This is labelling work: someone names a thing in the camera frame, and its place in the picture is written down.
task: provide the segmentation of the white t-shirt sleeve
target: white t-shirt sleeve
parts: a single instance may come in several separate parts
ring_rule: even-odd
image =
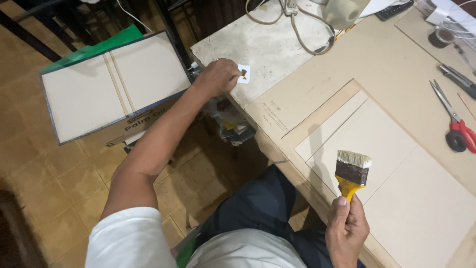
[[[89,236],[85,268],[175,268],[160,212],[133,207],[101,220]]]

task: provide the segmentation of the black remote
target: black remote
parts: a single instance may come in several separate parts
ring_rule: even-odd
[[[391,17],[404,12],[407,10],[409,7],[413,6],[414,0],[410,0],[408,3],[405,3],[403,5],[398,5],[398,6],[389,6],[388,8],[379,11],[375,13],[377,18],[379,18],[381,21],[386,21],[390,19]]]

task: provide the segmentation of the red scissors handle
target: red scissors handle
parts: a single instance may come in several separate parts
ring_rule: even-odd
[[[465,138],[466,147],[468,150],[476,154],[476,134],[474,131],[466,127],[465,121],[463,119],[461,119],[459,122],[450,123],[449,128],[461,132]]]

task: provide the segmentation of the brush bristles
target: brush bristles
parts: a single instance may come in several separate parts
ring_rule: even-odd
[[[361,168],[369,168],[372,164],[372,159],[366,155],[343,150],[337,151],[337,160],[345,164],[355,165]]]

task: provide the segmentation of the hand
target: hand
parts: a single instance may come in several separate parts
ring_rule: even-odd
[[[327,217],[326,245],[332,265],[335,268],[356,267],[358,255],[370,233],[362,202],[356,194],[350,205],[347,198],[339,196],[332,202]]]
[[[237,84],[241,71],[232,60],[225,58],[211,62],[193,83],[199,91],[206,92],[208,98],[230,92]]]

